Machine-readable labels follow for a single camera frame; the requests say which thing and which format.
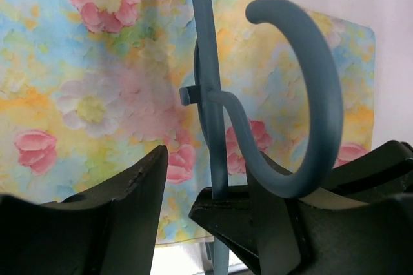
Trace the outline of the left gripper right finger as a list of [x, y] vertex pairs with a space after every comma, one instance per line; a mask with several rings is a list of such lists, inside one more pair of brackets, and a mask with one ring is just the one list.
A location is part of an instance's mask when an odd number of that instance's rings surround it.
[[221, 201], [205, 188], [189, 216], [254, 274], [411, 274], [412, 147], [392, 140], [342, 162], [301, 199], [253, 176]]

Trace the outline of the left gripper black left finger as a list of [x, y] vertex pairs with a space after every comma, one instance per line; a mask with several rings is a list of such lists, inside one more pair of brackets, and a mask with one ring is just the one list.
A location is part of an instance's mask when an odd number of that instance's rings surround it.
[[62, 202], [1, 195], [2, 274], [149, 274], [168, 151]]

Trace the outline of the teal hanger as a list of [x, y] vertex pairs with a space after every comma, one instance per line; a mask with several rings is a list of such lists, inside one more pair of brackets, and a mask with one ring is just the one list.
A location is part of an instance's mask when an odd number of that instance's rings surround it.
[[[196, 104], [210, 153], [212, 198], [221, 201], [230, 187], [254, 179], [283, 199], [305, 198], [321, 188], [334, 166], [343, 131], [343, 100], [332, 53], [319, 28], [288, 0], [254, 0], [245, 15], [254, 24], [269, 23], [287, 38], [301, 66], [307, 90], [310, 130], [297, 172], [270, 164], [260, 152], [240, 100], [221, 88], [212, 0], [192, 0], [197, 40], [195, 84], [180, 90], [183, 105]], [[232, 252], [215, 237], [208, 246], [215, 274], [228, 272]]]

